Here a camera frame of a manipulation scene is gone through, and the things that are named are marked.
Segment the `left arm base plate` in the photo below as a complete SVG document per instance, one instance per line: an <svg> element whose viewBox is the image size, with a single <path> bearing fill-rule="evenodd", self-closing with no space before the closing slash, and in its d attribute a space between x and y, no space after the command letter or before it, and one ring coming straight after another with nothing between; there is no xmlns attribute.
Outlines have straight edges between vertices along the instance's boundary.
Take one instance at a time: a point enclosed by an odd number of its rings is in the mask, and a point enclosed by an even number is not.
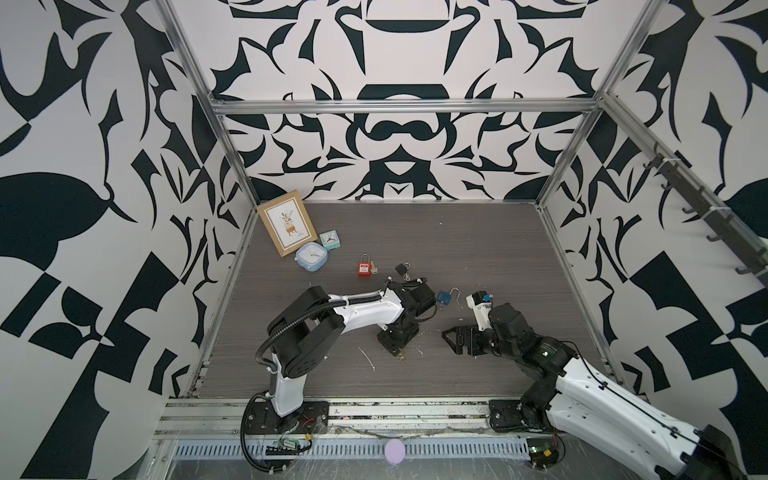
<svg viewBox="0 0 768 480"><path fill-rule="evenodd" d="M274 435L301 432L303 425L324 426L329 415L330 404L326 401L305 402L302 406L286 415L276 413L271 401L257 399L250 402L243 415L244 425L241 430L246 435Z"/></svg>

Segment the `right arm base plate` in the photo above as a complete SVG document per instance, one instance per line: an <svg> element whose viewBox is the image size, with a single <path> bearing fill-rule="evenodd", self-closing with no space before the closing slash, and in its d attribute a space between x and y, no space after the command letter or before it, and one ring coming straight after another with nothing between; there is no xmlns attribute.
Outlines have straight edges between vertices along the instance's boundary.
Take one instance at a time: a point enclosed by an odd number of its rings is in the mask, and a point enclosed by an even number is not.
<svg viewBox="0 0 768 480"><path fill-rule="evenodd" d="M496 399L490 400L488 406L489 425L497 433L553 431L547 410L532 401Z"/></svg>

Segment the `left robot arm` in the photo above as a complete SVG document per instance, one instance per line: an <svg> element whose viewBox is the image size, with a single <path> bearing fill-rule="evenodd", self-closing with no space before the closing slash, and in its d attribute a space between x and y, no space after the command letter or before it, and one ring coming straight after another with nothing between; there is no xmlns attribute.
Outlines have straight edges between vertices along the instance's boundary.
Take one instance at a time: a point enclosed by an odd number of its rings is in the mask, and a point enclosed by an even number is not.
<svg viewBox="0 0 768 480"><path fill-rule="evenodd" d="M308 288L268 326L255 359L270 375L266 391L246 403L239 428L244 459L256 471L277 474L313 447L312 434L325 424L330 405L307 403L308 374L345 333L377 327L377 341L398 356L437 310L436 294L424 279L389 279L373 292L328 294Z"/></svg>

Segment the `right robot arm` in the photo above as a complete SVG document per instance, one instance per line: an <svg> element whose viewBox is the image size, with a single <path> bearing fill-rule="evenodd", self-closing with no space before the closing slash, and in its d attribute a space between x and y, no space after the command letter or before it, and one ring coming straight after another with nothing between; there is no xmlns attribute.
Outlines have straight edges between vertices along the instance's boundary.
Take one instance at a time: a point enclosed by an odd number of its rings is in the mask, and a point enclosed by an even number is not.
<svg viewBox="0 0 768 480"><path fill-rule="evenodd" d="M574 343L536 333L510 304L473 311L476 325L442 334L454 353L511 360L533 381L518 400L490 401L495 432L565 432L644 479L746 478L718 428L653 407L591 366Z"/></svg>

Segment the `red padlock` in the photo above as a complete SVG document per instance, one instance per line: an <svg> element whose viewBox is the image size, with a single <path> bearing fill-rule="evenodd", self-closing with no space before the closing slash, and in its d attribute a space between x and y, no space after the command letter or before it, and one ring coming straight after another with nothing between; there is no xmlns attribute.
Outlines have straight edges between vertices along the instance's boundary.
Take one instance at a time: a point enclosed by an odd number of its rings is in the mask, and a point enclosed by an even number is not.
<svg viewBox="0 0 768 480"><path fill-rule="evenodd" d="M371 277L375 274L374 270L371 256L367 253L362 254L358 263L358 275L360 277Z"/></svg>

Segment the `blue padlock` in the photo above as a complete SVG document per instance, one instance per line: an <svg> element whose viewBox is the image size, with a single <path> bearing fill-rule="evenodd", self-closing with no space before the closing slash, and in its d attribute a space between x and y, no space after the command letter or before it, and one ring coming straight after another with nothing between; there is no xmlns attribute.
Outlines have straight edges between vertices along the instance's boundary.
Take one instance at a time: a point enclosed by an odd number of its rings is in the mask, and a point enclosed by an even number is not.
<svg viewBox="0 0 768 480"><path fill-rule="evenodd" d="M453 301L458 301L460 298L460 289L453 287L448 291L439 291L436 294L436 305L438 308L443 308L450 305Z"/></svg>

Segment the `small black padlock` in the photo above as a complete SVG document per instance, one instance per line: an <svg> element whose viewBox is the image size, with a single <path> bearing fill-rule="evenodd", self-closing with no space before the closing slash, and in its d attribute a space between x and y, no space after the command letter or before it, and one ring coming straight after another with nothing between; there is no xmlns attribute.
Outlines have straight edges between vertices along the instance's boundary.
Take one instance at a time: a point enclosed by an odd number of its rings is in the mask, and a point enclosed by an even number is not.
<svg viewBox="0 0 768 480"><path fill-rule="evenodd" d="M396 272L404 282L408 282L411 280L411 277L409 274L410 269L411 269L411 264L409 262L402 262L395 267Z"/></svg>

